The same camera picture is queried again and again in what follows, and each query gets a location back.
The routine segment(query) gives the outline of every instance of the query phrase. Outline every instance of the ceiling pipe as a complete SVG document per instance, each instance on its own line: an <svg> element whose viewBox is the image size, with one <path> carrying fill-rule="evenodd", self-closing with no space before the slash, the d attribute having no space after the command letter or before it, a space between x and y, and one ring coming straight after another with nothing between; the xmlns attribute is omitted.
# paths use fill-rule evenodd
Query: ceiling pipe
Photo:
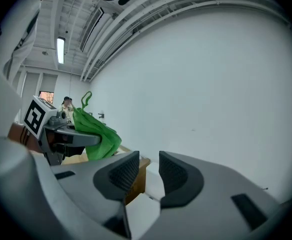
<svg viewBox="0 0 292 240"><path fill-rule="evenodd" d="M83 80L84 74L86 72L87 67L89 66L92 58L94 57L96 51L100 48L103 41L107 38L109 33L113 31L113 29L123 20L127 15L129 15L132 11L134 11L137 7L142 5L143 3L147 2L148 0L136 0L133 2L130 6L128 6L118 17L109 25L109 27L105 30L105 32L102 34L98 42L96 43L94 49L91 51L91 53L88 55L88 60L85 64L85 67L81 73L80 80Z"/></svg>
<svg viewBox="0 0 292 240"><path fill-rule="evenodd" d="M105 25L102 27L102 29L99 31L99 33L97 34L94 42L92 43L91 47L90 47L90 51L92 51L95 47L95 44L98 42L98 40L101 38L101 36L103 35L103 33L106 31L106 29L109 27L109 25L113 22L112 18L109 18Z"/></svg>
<svg viewBox="0 0 292 240"><path fill-rule="evenodd" d="M201 0L186 0L186 1L179 1L179 2L177 2L177 3L174 3L174 5L176 6L176 5L184 4L184 3L192 3L193 5L195 5L196 2L197 2L197 4L198 4L199 1L201 1ZM143 18L142 21L140 22L140 24L142 24L143 22L147 21L148 19L150 19L151 17L153 17L153 16L156 15L156 14L159 14L159 15L160 15L160 13L163 12L163 11L168 11L168 10L167 10L167 7L161 7L160 9L158 9L158 10L156 10L156 11L153 11L150 15L148 15L148 16L145 17L145 18ZM117 45L117 43L121 40L121 38L124 37L128 32L132 31L134 28L136 28L136 27L138 26L138 24L139 24L139 22L136 23L136 24L134 24L134 25L131 26L130 28L126 29L126 31L123 32L123 33L120 35L120 37L117 39L117 41L113 42L113 43L111 44L111 46L107 48L107 51L106 51L106 52L102 55L102 57L99 58L99 59L100 59L101 61L104 61L105 58L108 57L108 53L112 50L112 48L114 48L114 46Z"/></svg>
<svg viewBox="0 0 292 240"><path fill-rule="evenodd" d="M98 4L100 3L101 0L98 0L98 2L96 3L95 5L95 8L94 8L94 12L98 9ZM88 21L88 19L90 18L91 16L91 13L88 15L87 19L86 19L86 22ZM73 57L72 57L72 64L74 65L74 60L75 60L75 55L77 54L80 54L80 53L77 53L77 49L78 47L80 46L80 40L81 40L81 37L82 37L82 34L83 34L83 31L84 31L84 27L81 29L81 32L80 32L80 35L79 35L79 38L78 38L78 41L77 41L77 45L76 45L76 48L74 49L74 54L73 54Z"/></svg>
<svg viewBox="0 0 292 240"><path fill-rule="evenodd" d="M70 15L71 15L71 12L73 10L74 3L75 3L75 0L72 0L70 9L69 9L69 12L68 12L68 15L67 15L67 21L66 21L66 24L65 24L65 30L64 30L65 33L66 33L66 30L67 30L67 27L68 27L68 21L70 20Z"/></svg>
<svg viewBox="0 0 292 240"><path fill-rule="evenodd" d="M73 37L73 32L74 32L75 24L76 24L76 22L77 22L77 18L78 18L78 16L80 15L81 10L82 10L82 8L83 8L85 2L86 2L86 0L82 0L82 2L81 2L81 4L80 4L80 7L79 7L79 9L78 9L78 11L77 11L77 14L76 14L75 20L74 20L74 22L72 23L71 31L70 31L70 35L69 35L69 41L68 41L68 49L67 49L67 53L69 53L69 51L70 51L71 42L72 42L72 37Z"/></svg>
<svg viewBox="0 0 292 240"><path fill-rule="evenodd" d="M44 49L44 50L54 50L54 51L56 51L56 49L51 48L51 47L46 47L46 46L33 45L32 47L41 48L41 49Z"/></svg>
<svg viewBox="0 0 292 240"><path fill-rule="evenodd" d="M130 18L128 21L126 21L107 41L106 43L103 45L102 48L100 48L100 46L98 44L96 44L96 46L94 47L93 51L91 52L89 58L88 58L88 61L86 63L86 65L89 64L89 62L91 61L91 58L95 55L95 52L97 51L95 48L98 47L100 48L97 55L95 56L94 60L92 61L92 64L91 66L89 67L87 73L86 73L86 76L84 78L84 81L86 81L86 79L88 78L89 74L91 73L92 71L92 68L93 66L96 64L97 60L103 55L103 53L106 51L106 49L117 39L117 37L123 32L125 31L126 28L128 28L131 24L133 24L135 21L137 21L139 18L141 18L142 16L148 14L150 11L152 10L155 10L156 8L160 7L160 6L163 6L167 3L170 3L170 2L173 2L173 1L176 1L176 0L159 0L153 4L151 4L150 6L146 7L145 9L143 9L142 11L140 11L139 13L137 13L136 15L134 15L132 18ZM268 1L268 2L271 2L273 3L274 5L280 7L278 5L277 2L275 2L274 0L265 0L265 1Z"/></svg>
<svg viewBox="0 0 292 240"><path fill-rule="evenodd" d="M136 37L138 37L141 33L145 32L146 30L148 30L149 28L151 28L152 26L166 20L167 18L173 16L173 15L177 15L177 14L181 14L184 12L187 12L189 10L195 9L195 8L200 8L200 7L204 7L204 6L209 6L209 5L220 5L220 4L231 4L231 5L242 5L242 6L251 6L254 8L258 8L261 10L265 10L269 13L274 14L275 16L279 17L280 19L282 19L283 21L288 23L288 20L286 18L284 18L282 15L280 15L279 13L277 13L276 11L261 5L259 3L256 2L250 2L250 1L244 1L244 0L214 0L214 1L206 1L206 2L201 2L201 3L196 3L187 7L184 7L182 9L178 9L176 11L173 11L157 20L155 20L154 22L152 22L151 24L148 24L147 26L143 27L141 30L137 31L130 39L128 42L125 42L117 51L115 51L106 61L105 63L95 72L95 74L91 77L90 81L91 82L96 76L97 74L105 67L105 65L120 51L122 50L128 43L130 43L132 40L134 40Z"/></svg>

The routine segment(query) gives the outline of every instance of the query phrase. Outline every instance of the ceiling light fixture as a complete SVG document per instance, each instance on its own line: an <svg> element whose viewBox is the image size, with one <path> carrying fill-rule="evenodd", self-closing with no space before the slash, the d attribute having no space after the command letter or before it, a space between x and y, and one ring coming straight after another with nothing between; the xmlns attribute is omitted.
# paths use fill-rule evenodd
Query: ceiling light fixture
<svg viewBox="0 0 292 240"><path fill-rule="evenodd" d="M64 48L65 48L65 38L58 37L57 38L57 58L58 63L64 64Z"/></svg>

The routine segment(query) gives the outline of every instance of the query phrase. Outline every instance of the green fabric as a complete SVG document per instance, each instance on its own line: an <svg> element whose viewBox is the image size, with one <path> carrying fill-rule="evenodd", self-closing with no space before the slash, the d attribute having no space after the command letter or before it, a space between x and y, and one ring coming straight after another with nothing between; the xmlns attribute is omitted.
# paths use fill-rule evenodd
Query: green fabric
<svg viewBox="0 0 292 240"><path fill-rule="evenodd" d="M88 160L99 160L112 156L122 143L122 139L117 135L116 131L107 127L106 124L98 121L92 115L84 111L87 107L89 99L92 97L92 92L88 91L81 98L82 108L74 108L73 123L75 129L81 132L97 134L101 136L101 142L95 146L86 146Z"/></svg>

